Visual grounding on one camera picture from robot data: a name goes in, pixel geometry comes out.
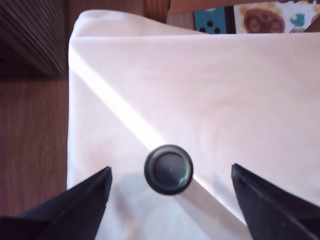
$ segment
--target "white tablecloth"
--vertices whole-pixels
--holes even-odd
[[[96,239],[251,239],[234,163],[320,205],[319,43],[319,33],[208,35],[82,13],[69,44],[67,187],[112,167]],[[164,144],[194,164],[176,196],[144,177]]]

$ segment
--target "brown cookie graphic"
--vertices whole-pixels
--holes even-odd
[[[243,23],[249,34],[284,33],[286,28],[281,16],[260,8],[248,10],[244,15]]]

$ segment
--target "wooden surface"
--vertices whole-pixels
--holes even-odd
[[[167,22],[170,0],[144,0],[143,16],[161,23]]]
[[[39,73],[66,72],[65,0],[2,0],[0,38]]]
[[[0,38],[0,75],[36,75],[39,70]]]
[[[68,5],[68,36],[85,10],[143,14],[142,0],[70,0]],[[190,29],[192,17],[174,16],[170,24]],[[0,107],[0,213],[15,216],[66,190],[68,76],[0,79]]]
[[[320,16],[318,16],[304,32],[305,33],[320,32]]]

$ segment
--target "wooden furniture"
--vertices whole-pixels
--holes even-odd
[[[170,0],[144,0],[143,16],[161,23],[167,23]]]
[[[2,0],[0,75],[63,74],[65,0]]]

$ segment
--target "round black button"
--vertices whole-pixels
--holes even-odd
[[[216,27],[216,28],[214,29],[214,32],[215,32],[216,34],[219,34],[219,33],[221,32],[221,30],[220,30],[219,27]]]
[[[207,21],[206,24],[208,27],[212,27],[214,25],[214,23],[212,21]]]
[[[194,167],[188,153],[179,146],[164,145],[153,150],[144,163],[149,186],[164,195],[185,190],[192,180]]]

